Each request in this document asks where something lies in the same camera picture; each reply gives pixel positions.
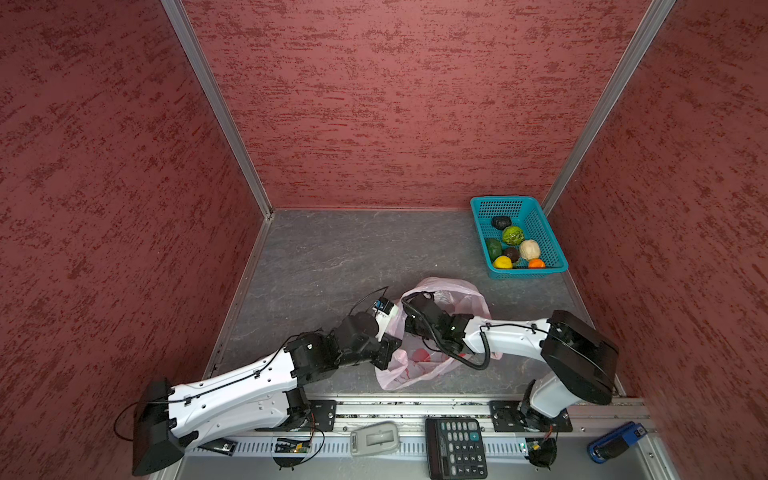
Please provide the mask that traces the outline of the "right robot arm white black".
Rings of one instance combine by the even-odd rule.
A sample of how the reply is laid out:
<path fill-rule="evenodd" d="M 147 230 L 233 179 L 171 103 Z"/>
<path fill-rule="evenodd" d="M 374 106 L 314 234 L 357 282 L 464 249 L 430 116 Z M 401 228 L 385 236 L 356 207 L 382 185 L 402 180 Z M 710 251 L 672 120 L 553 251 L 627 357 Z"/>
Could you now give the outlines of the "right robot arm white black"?
<path fill-rule="evenodd" d="M 513 411 L 526 431 L 544 431 L 579 402 L 612 402 L 618 347 L 569 311 L 555 310 L 543 320 L 500 321 L 450 314 L 430 292 L 402 300 L 405 331 L 434 343 L 436 350 L 477 371 L 495 354 L 525 357 L 548 365 L 550 373 L 532 380 Z"/>

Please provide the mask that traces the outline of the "dark purple fruit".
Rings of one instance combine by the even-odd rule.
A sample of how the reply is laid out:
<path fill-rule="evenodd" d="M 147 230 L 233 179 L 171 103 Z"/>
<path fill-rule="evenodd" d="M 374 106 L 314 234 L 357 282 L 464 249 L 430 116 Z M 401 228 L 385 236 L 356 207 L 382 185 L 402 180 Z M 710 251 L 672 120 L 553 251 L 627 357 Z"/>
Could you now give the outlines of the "dark purple fruit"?
<path fill-rule="evenodd" d="M 515 247 L 506 248 L 503 251 L 503 255 L 508 257 L 511 260 L 512 264 L 516 264 L 517 262 L 520 261 L 519 250 Z"/>

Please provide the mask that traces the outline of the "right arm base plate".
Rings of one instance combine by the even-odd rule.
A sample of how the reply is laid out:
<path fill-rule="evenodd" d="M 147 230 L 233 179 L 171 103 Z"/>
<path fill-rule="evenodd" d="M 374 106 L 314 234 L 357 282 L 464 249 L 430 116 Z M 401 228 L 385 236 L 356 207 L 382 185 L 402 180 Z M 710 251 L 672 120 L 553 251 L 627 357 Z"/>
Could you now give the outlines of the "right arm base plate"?
<path fill-rule="evenodd" d="M 524 401 L 494 400 L 489 402 L 495 432 L 505 433 L 570 433 L 573 426 L 566 410 L 554 418 L 547 417 Z"/>

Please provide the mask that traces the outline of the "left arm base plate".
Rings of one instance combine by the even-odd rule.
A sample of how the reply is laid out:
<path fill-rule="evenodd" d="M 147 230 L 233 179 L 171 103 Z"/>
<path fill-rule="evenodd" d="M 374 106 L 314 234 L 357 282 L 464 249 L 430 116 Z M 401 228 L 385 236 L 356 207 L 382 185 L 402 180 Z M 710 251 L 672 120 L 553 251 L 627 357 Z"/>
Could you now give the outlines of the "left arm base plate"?
<path fill-rule="evenodd" d="M 299 430 L 311 433 L 317 429 L 325 433 L 334 430 L 338 402 L 335 400 L 311 399 L 308 401 L 310 413 L 305 417 Z"/>

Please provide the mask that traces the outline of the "pink plastic bag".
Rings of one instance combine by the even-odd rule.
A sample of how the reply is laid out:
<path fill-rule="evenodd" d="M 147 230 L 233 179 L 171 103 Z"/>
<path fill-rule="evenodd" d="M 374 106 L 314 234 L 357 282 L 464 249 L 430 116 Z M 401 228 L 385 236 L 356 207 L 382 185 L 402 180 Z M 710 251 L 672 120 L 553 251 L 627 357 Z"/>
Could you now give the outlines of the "pink plastic bag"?
<path fill-rule="evenodd" d="M 489 318 L 490 311 L 484 296 L 477 287 L 464 280 L 440 277 L 428 277 L 421 280 L 414 288 L 407 290 L 388 315 L 376 313 L 380 326 L 380 336 L 384 333 L 399 338 L 401 346 L 393 353 L 387 367 L 375 369 L 377 381 L 385 391 L 404 389 L 418 382 L 433 380 L 451 372 L 460 363 L 449 356 L 425 347 L 415 335 L 405 332 L 406 314 L 402 310 L 402 301 L 409 294 L 431 292 L 437 305 L 449 314 L 473 314 Z"/>

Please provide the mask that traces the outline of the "dark green fruit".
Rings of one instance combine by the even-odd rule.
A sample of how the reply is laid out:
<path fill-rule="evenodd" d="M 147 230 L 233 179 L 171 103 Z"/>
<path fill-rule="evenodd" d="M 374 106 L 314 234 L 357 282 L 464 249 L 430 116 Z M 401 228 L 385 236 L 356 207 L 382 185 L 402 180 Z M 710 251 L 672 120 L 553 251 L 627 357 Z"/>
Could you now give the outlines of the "dark green fruit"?
<path fill-rule="evenodd" d="M 504 247 L 502 243 L 495 238 L 485 239 L 486 251 L 491 262 L 494 262 L 498 257 L 504 253 Z"/>

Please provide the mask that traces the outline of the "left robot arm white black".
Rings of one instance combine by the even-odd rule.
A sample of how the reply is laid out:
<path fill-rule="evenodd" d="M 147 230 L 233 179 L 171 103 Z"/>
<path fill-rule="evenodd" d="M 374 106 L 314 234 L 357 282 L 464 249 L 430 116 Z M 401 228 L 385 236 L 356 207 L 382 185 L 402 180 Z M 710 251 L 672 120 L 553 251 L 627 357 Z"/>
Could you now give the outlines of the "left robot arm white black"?
<path fill-rule="evenodd" d="M 186 452 L 246 430 L 298 427 L 309 414 L 304 388 L 342 367 L 388 367 L 400 338 L 358 312 L 328 333 L 289 336 L 272 354 L 198 383 L 150 381 L 133 414 L 132 473 L 158 472 Z"/>

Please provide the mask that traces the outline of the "black avocado fruit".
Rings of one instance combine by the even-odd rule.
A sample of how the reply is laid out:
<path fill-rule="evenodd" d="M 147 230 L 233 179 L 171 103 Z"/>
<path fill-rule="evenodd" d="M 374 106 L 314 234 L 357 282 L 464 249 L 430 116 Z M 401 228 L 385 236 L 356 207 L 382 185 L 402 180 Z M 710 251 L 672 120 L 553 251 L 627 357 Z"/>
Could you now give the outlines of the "black avocado fruit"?
<path fill-rule="evenodd" d="M 491 219 L 491 226 L 497 230 L 503 231 L 512 225 L 512 220 L 508 216 L 495 216 Z"/>

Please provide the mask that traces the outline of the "yellow fruit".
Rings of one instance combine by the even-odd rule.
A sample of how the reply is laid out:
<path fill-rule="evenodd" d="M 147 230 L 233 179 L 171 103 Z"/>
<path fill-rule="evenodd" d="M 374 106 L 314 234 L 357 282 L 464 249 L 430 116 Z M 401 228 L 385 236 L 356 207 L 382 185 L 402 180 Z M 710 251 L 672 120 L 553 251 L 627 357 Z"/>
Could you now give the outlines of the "yellow fruit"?
<path fill-rule="evenodd" d="M 499 270 L 509 270 L 514 268 L 514 262 L 509 257 L 500 255 L 493 261 L 493 267 Z"/>

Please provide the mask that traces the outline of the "beige fruit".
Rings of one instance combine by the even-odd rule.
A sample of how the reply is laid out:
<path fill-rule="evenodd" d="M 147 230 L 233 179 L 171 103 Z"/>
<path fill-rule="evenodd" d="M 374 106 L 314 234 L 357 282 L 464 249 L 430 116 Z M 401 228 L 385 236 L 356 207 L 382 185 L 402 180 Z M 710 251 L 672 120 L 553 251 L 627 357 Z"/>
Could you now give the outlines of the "beige fruit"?
<path fill-rule="evenodd" d="M 537 241 L 528 239 L 524 240 L 519 245 L 520 258 L 525 261 L 536 260 L 541 258 L 541 248 Z"/>

